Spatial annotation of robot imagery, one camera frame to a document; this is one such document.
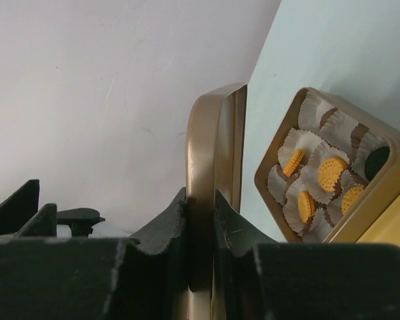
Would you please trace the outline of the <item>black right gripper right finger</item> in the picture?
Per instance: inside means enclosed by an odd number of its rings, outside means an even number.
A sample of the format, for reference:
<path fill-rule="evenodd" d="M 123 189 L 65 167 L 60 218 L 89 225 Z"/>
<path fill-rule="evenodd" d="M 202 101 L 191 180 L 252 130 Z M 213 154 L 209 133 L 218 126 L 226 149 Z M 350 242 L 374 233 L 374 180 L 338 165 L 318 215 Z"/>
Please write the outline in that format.
<path fill-rule="evenodd" d="M 216 319 L 400 319 L 400 248 L 278 243 L 215 194 Z"/>

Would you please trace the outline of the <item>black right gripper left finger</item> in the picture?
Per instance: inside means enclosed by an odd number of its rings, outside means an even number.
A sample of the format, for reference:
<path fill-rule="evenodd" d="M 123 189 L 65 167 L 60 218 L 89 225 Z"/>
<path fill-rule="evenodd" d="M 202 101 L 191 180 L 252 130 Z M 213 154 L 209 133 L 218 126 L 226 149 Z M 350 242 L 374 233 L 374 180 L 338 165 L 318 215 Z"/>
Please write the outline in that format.
<path fill-rule="evenodd" d="M 184 190 L 127 238 L 0 240 L 0 319 L 185 319 L 186 248 Z"/>

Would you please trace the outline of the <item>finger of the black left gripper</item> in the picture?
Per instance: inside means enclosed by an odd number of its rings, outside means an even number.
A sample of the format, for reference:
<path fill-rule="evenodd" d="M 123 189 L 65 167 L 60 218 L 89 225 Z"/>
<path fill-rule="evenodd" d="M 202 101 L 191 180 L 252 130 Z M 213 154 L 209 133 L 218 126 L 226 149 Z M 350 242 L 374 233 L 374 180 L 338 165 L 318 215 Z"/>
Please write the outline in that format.
<path fill-rule="evenodd" d="M 39 180 L 28 180 L 0 203 L 0 235 L 18 232 L 36 214 L 39 191 Z"/>
<path fill-rule="evenodd" d="M 57 205 L 52 203 L 44 205 L 16 233 L 16 238 L 56 237 L 56 236 L 57 236 Z"/>

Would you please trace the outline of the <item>rose gold cookie tin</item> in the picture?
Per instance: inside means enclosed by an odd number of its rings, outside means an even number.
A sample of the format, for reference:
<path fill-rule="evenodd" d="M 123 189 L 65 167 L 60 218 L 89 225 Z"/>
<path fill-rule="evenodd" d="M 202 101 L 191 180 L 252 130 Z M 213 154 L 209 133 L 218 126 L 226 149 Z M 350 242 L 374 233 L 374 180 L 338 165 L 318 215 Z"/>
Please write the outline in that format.
<path fill-rule="evenodd" d="M 327 143 L 320 129 L 336 109 L 345 112 L 358 124 L 363 124 L 386 139 L 390 148 L 389 158 L 378 174 L 368 182 L 351 169 L 351 150 L 346 153 L 349 164 L 338 183 L 340 193 L 326 205 L 315 200 L 315 203 L 324 210 L 325 222 L 320 224 L 317 231 L 300 237 L 288 226 L 283 216 L 283 206 L 286 204 L 287 189 L 294 180 L 301 179 L 301 170 L 307 163 L 301 164 L 292 176 L 287 177 L 278 162 L 277 152 L 290 129 L 311 131 Z M 272 218 L 288 242 L 358 241 L 400 195 L 400 132 L 339 96 L 310 87 L 302 88 L 294 96 L 268 147 L 255 174 L 255 185 Z M 341 200 L 346 190 L 354 185 L 362 185 L 364 192 L 350 210 L 343 215 Z"/>

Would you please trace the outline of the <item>rose gold tin lid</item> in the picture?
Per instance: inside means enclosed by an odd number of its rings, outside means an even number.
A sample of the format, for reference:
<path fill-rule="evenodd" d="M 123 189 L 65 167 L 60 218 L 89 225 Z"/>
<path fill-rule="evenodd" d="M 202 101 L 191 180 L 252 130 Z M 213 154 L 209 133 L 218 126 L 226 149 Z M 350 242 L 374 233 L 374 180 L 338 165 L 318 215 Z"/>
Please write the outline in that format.
<path fill-rule="evenodd" d="M 188 319 L 213 315 L 213 211 L 220 189 L 236 209 L 241 174 L 247 85 L 234 83 L 200 96 L 186 130 L 186 198 L 189 208 L 190 264 Z"/>

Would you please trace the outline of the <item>black sandwich cookie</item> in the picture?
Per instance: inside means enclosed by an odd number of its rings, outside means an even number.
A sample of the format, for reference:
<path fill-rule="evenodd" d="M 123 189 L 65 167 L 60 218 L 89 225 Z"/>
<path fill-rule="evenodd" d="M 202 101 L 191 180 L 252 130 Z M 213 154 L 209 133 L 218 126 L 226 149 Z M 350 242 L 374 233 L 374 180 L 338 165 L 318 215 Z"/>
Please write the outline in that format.
<path fill-rule="evenodd" d="M 380 147 L 372 151 L 365 161 L 364 173 L 366 178 L 371 181 L 386 164 L 389 158 L 390 148 L 388 146 Z"/>

